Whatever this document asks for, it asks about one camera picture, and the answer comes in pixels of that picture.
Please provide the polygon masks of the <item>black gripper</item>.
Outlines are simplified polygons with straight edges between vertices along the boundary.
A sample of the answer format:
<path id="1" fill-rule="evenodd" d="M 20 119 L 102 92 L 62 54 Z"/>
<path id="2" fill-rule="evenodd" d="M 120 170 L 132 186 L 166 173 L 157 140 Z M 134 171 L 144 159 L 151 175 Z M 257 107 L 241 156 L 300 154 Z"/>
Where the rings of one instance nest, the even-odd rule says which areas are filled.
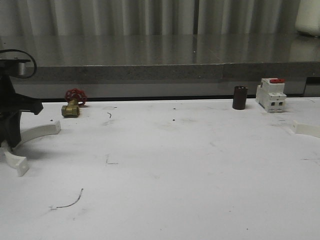
<path id="1" fill-rule="evenodd" d="M 0 144 L 7 140 L 10 147 L 21 141 L 22 112 L 38 115 L 43 110 L 40 99 L 16 93 L 10 76 L 0 75 Z"/>

